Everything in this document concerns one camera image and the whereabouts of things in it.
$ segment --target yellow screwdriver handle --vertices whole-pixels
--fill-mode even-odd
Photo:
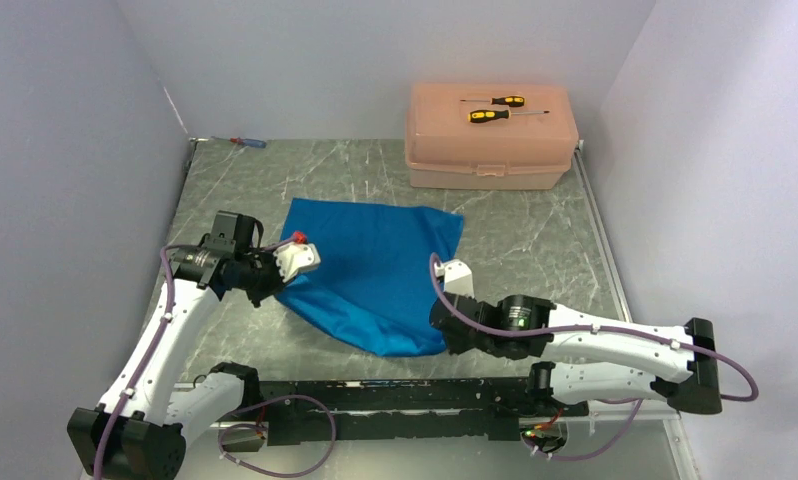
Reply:
[[[526,104],[526,99],[524,97],[517,97],[515,95],[510,95],[507,97],[497,97],[490,100],[491,105],[507,105],[511,108],[522,107]]]
[[[510,110],[473,110],[467,114],[470,123],[487,123],[494,120],[511,118]]]

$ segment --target screwdriver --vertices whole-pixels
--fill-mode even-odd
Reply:
[[[511,110],[473,110],[467,114],[470,123],[487,123],[494,120],[509,119],[511,115],[543,115],[549,110],[538,110],[536,112],[512,112]]]
[[[462,102],[490,102],[491,105],[507,105],[511,108],[523,107],[526,104],[525,97],[508,95],[507,97],[496,97],[490,100],[461,100]]]

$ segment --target screwdriver shaft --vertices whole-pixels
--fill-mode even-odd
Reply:
[[[543,115],[549,113],[549,110],[537,110],[534,112],[511,112],[511,115]]]

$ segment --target gray wall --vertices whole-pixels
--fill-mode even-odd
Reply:
[[[685,419],[703,477],[798,479],[798,1],[659,1],[600,118],[589,172],[635,320],[712,319],[761,385]]]
[[[187,135],[110,1],[0,1],[0,479],[80,472],[65,429],[136,340]]]
[[[118,0],[197,136],[402,138],[411,85],[555,83],[586,128],[654,0]]]

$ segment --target toolbox latch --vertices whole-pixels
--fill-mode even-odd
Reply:
[[[504,177],[505,165],[479,165],[476,167],[476,175],[480,177]]]

